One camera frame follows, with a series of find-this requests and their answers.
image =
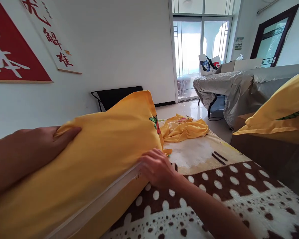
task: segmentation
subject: polka dot blanket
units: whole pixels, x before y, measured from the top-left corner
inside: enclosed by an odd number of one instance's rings
[[[173,149],[179,173],[237,214],[256,238],[299,238],[299,196],[212,131],[164,147]],[[102,238],[213,236],[177,193],[147,184]]]

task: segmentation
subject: cardboard box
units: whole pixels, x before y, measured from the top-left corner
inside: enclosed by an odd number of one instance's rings
[[[245,125],[254,113],[238,116],[234,130]],[[267,172],[288,185],[299,171],[299,145],[279,140],[254,136],[232,135],[230,145],[262,166]]]
[[[221,73],[256,69],[261,66],[262,58],[235,60],[221,65]]]

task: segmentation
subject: notice sign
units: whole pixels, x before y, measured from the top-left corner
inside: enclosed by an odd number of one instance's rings
[[[244,40],[244,38],[236,38],[235,50],[241,50],[242,49],[243,40]]]

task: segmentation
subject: chinese character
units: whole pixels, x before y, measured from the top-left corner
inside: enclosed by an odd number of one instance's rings
[[[64,50],[67,55],[72,55],[69,51]]]
[[[13,73],[14,73],[17,77],[22,78],[22,77],[20,76],[20,74],[17,72],[17,69],[21,69],[21,68],[23,68],[23,69],[26,69],[26,70],[30,70],[30,68],[27,67],[27,66],[21,65],[21,64],[19,64],[19,63],[16,63],[16,62],[14,62],[14,61],[10,61],[10,60],[6,57],[6,54],[11,54],[11,52],[8,52],[8,51],[1,51],[1,49],[0,49],[0,72],[1,72],[1,68],[6,68],[6,69],[8,69],[8,70],[12,70]]]
[[[44,5],[44,8],[46,9],[47,13],[49,14],[49,17],[52,19],[46,4],[43,1],[42,1],[42,4]]]
[[[51,26],[51,24],[47,21],[47,19],[45,18],[45,16],[43,16],[44,19],[45,19],[45,21],[44,21],[42,18],[40,18],[40,17],[38,16],[38,13],[37,13],[36,9],[34,8],[34,7],[38,7],[38,5],[36,5],[36,4],[34,4],[34,3],[31,3],[31,0],[22,0],[22,2],[23,2],[23,5],[24,5],[25,8],[27,8],[26,5],[28,6],[27,10],[29,11],[30,14],[32,14],[32,11],[33,11],[34,14],[37,16],[37,18],[38,18],[41,22],[44,22],[44,23],[47,24],[48,26]]]
[[[69,60],[67,59],[66,55],[60,52],[60,55],[56,55],[59,58],[60,62],[64,62],[65,66],[67,67],[68,65],[73,66],[72,64],[69,63]]]
[[[54,45],[58,45],[60,47],[60,49],[62,50],[61,48],[61,43],[59,43],[59,41],[57,40],[55,34],[53,32],[50,32],[48,33],[47,30],[45,28],[43,28],[43,33],[46,35],[48,41],[52,42]]]

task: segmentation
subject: gray cover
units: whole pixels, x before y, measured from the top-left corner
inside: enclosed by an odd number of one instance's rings
[[[206,109],[216,94],[227,96],[224,117],[234,127],[236,117],[257,111],[289,79],[299,64],[196,77],[193,86]]]

